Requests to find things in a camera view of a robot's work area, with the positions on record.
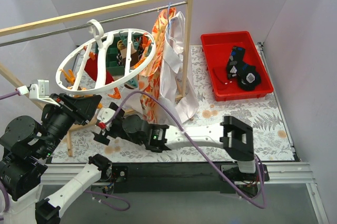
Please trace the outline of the red sock front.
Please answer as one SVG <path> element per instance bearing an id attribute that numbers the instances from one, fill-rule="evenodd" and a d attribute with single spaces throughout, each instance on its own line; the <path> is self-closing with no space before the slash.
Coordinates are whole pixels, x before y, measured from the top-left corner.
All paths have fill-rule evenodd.
<path id="1" fill-rule="evenodd" d="M 226 84 L 232 82 L 232 80 L 228 77 L 227 71 L 225 67 L 215 67 L 213 68 L 213 74 L 215 75 L 216 79 L 221 84 Z"/>

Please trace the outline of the teal clothes clip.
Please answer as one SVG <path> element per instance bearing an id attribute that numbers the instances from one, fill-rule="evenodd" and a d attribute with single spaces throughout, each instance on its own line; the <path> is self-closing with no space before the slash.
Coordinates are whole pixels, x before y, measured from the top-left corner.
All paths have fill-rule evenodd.
<path id="1" fill-rule="evenodd" d="M 138 88 L 138 81 L 134 79 L 130 79 L 124 84 L 124 86 L 128 89 L 136 89 Z"/>

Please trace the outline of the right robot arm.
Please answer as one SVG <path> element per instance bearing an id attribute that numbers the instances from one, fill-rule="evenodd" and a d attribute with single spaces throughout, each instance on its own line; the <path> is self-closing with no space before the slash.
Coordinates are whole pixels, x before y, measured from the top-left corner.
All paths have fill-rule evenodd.
<path id="1" fill-rule="evenodd" d="M 224 116 L 218 124 L 188 127 L 181 131 L 177 126 L 150 124 L 140 116 L 124 115 L 115 103 L 102 108 L 96 125 L 101 129 L 94 134 L 96 142 L 108 145 L 111 138 L 121 138 L 149 151 L 161 153 L 189 147 L 195 142 L 199 147 L 224 149 L 237 162 L 243 180 L 257 175 L 253 147 L 253 129 L 233 116 Z"/>

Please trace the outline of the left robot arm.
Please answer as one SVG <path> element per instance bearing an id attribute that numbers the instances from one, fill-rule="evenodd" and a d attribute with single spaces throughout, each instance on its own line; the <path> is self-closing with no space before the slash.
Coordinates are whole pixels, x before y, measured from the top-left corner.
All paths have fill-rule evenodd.
<path id="1" fill-rule="evenodd" d="M 1 191 L 4 223 L 60 223 L 67 208 L 92 184 L 111 178 L 111 161 L 96 154 L 60 191 L 40 200 L 42 163 L 51 156 L 73 126 L 86 125 L 95 115 L 101 95 L 74 98 L 51 94 L 42 110 L 41 122 L 22 115 L 13 119 L 1 136 Z"/>

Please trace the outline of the black sock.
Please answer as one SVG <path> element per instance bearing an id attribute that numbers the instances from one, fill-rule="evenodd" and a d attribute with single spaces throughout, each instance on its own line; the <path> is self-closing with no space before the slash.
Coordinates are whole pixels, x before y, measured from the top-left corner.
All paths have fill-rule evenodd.
<path id="1" fill-rule="evenodd" d="M 261 84 L 260 74 L 256 67 L 245 62 L 238 62 L 237 66 L 237 83 L 245 91 L 254 91 Z"/>
<path id="2" fill-rule="evenodd" d="M 234 46 L 232 47 L 229 60 L 226 65 L 227 78 L 231 79 L 237 76 L 237 68 L 243 62 L 245 48 Z"/>

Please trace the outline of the red sock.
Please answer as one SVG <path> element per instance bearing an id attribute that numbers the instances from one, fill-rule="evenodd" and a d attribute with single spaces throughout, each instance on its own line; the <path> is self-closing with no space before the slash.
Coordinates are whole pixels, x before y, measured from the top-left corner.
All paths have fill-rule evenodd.
<path id="1" fill-rule="evenodd" d="M 232 80 L 228 77 L 227 71 L 225 67 L 215 67 L 213 68 L 213 74 L 215 75 L 216 79 L 221 84 L 226 84 L 232 82 Z"/>
<path id="2" fill-rule="evenodd" d="M 94 54 L 94 56 L 90 56 L 89 59 L 86 62 L 84 71 L 90 76 L 92 80 L 96 82 L 97 80 L 97 74 L 98 74 L 98 67 L 97 67 L 97 55 Z M 106 80 L 105 84 L 110 84 L 114 81 L 111 74 L 106 70 Z"/>

